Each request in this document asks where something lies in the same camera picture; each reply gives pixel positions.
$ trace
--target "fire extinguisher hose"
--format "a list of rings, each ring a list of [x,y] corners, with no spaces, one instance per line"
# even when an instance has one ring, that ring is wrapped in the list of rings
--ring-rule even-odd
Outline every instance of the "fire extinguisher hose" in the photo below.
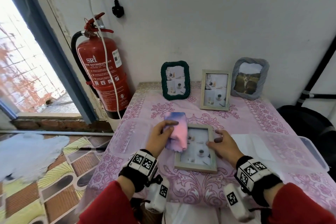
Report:
[[[77,66],[79,67],[79,70],[81,70],[82,75],[84,76],[85,80],[87,82],[90,81],[90,77],[87,75],[86,70],[84,68],[84,65],[82,64],[82,62],[80,61],[78,54],[77,54],[77,49],[76,49],[76,42],[78,40],[79,37],[81,37],[83,34],[81,31],[76,32],[72,39],[71,39],[71,52],[73,55],[73,58],[75,59]],[[96,95],[97,98],[99,98],[98,92],[93,88],[92,85],[90,85],[91,90],[93,91],[93,93]]]

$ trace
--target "red sleeve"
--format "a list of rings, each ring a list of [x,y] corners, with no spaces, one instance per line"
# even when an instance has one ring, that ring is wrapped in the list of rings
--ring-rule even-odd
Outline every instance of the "red sleeve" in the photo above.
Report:
[[[310,199],[298,186],[288,183],[276,194],[269,224],[335,224],[332,213]]]
[[[117,181],[111,182],[79,216],[77,224],[137,224],[131,204]]]

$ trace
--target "red fire extinguisher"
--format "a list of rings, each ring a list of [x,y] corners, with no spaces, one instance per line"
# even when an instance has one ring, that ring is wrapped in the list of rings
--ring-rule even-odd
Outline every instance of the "red fire extinguisher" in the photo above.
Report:
[[[98,20],[105,13],[95,16]],[[117,100],[114,91],[113,82],[106,69],[105,51],[102,39],[95,33],[98,28],[94,25],[94,19],[90,19],[84,31],[78,31],[71,39],[71,51],[79,66],[86,83],[90,85],[93,92],[103,103],[107,115],[112,119],[119,119],[117,113]],[[113,33],[110,29],[100,29],[102,32]],[[80,36],[86,36],[88,40],[80,43],[76,48],[76,42]],[[120,115],[126,111],[130,102],[131,95],[127,84],[126,73],[120,59],[116,43],[108,37],[104,37],[107,50],[107,64],[115,82],[118,94]]]

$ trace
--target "person's left hand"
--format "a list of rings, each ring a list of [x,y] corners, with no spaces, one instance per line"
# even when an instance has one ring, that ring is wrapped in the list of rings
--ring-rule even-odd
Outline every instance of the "person's left hand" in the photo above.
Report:
[[[178,123],[179,122],[175,120],[164,120],[153,128],[145,149],[153,154],[154,158],[158,158],[161,151],[166,146],[168,138],[174,131],[174,127],[169,127],[165,132],[162,133],[163,128],[165,126],[177,125]]]

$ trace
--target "picture frame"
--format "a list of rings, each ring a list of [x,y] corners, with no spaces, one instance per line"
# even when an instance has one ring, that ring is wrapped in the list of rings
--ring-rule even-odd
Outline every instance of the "picture frame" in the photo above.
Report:
[[[208,146],[205,145],[206,141],[210,141],[210,142],[214,141],[214,136],[213,136],[214,132],[213,132],[212,126],[202,125],[202,124],[188,124],[188,137],[190,137],[189,134],[191,134],[190,129],[194,130],[193,133],[198,133],[198,132],[195,132],[195,130],[207,130],[207,138],[206,138],[206,140],[204,140],[204,143],[198,143],[199,139],[196,138],[196,139],[194,139],[193,142],[190,142],[190,144],[188,144],[187,150],[185,150],[183,153],[176,152],[175,153],[174,168],[182,169],[182,170],[189,170],[189,171],[212,173],[212,174],[217,173],[216,153],[215,153],[214,150],[209,149]],[[190,150],[191,143],[194,143],[194,145],[196,145],[195,147],[193,147],[193,149],[196,149],[196,150],[199,149],[199,147],[197,147],[197,144],[199,144],[199,145],[203,144],[204,145],[204,146],[202,146],[203,152],[202,152],[202,150],[199,150],[198,152],[195,152],[195,154],[197,154],[198,156],[196,156],[196,155],[193,156],[195,158],[200,159],[200,161],[202,161],[204,164],[197,164],[197,162],[198,162],[197,159],[196,159],[196,161],[194,161],[195,163],[190,162],[189,159],[188,159],[188,161],[184,161],[184,159],[187,159],[188,156],[190,156],[190,155],[188,155],[189,154],[188,149]]]
[[[231,95],[248,100],[259,98],[269,68],[264,59],[243,57],[237,60],[232,72]]]
[[[200,109],[229,111],[231,73],[222,70],[202,70]]]
[[[163,63],[161,85],[163,97],[167,100],[188,98],[190,95],[190,74],[187,62],[180,60]]]

